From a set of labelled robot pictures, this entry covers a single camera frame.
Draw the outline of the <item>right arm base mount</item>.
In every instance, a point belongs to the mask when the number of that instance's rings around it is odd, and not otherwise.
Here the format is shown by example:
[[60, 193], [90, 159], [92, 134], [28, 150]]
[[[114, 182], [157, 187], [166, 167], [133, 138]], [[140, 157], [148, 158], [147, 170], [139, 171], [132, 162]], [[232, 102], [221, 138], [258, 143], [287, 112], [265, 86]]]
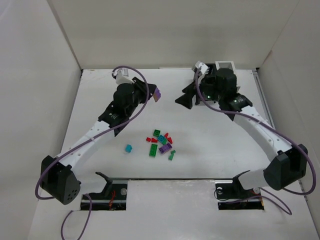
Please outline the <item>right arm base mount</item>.
[[215, 183], [214, 197], [219, 210], [264, 210], [261, 193], [253, 189], [235, 189], [231, 182]]

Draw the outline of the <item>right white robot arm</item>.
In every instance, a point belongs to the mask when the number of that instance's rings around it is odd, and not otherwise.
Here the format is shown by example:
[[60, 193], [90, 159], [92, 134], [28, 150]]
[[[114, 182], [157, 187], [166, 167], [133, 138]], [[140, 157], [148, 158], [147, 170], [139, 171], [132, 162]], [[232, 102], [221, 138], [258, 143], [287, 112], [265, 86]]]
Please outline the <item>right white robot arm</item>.
[[253, 103], [239, 93], [237, 76], [229, 68], [214, 69], [208, 73], [205, 64], [193, 67], [193, 81], [183, 89], [183, 95], [175, 100], [188, 109], [196, 103], [218, 103], [214, 111], [223, 113], [245, 130], [259, 145], [269, 160], [269, 165], [257, 170], [244, 171], [232, 179], [237, 190], [270, 187], [276, 191], [306, 175], [310, 162], [308, 151], [302, 144], [296, 144], [277, 132], [260, 116]]

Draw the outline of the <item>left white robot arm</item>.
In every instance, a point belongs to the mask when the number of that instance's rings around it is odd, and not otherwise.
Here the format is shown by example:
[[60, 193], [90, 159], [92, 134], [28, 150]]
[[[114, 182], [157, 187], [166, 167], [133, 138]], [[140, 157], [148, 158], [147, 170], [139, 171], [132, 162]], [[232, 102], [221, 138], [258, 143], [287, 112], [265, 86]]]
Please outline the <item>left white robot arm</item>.
[[113, 100], [90, 130], [69, 150], [42, 160], [39, 187], [50, 194], [51, 199], [63, 205], [70, 204], [85, 185], [77, 179], [83, 164], [132, 121], [138, 105], [145, 105], [150, 98], [157, 101], [160, 96], [155, 84], [145, 83], [137, 77], [118, 84]]

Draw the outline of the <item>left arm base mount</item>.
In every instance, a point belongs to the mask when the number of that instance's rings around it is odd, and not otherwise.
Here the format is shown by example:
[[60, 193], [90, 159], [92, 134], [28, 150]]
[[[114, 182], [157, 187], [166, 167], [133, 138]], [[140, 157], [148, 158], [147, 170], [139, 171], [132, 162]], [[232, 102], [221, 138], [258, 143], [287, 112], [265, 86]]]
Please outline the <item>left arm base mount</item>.
[[89, 193], [92, 200], [92, 211], [125, 211], [127, 208], [128, 183], [117, 181], [113, 183], [106, 195]]

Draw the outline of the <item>purple paw print lego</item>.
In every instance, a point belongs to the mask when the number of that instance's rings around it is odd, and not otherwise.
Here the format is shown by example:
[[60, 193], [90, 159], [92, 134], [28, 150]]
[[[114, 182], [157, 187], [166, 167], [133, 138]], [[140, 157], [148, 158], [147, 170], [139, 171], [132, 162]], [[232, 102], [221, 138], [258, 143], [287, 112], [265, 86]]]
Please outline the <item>purple paw print lego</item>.
[[161, 95], [160, 90], [158, 88], [156, 88], [152, 96], [153, 96], [154, 101], [158, 102], [162, 95]]

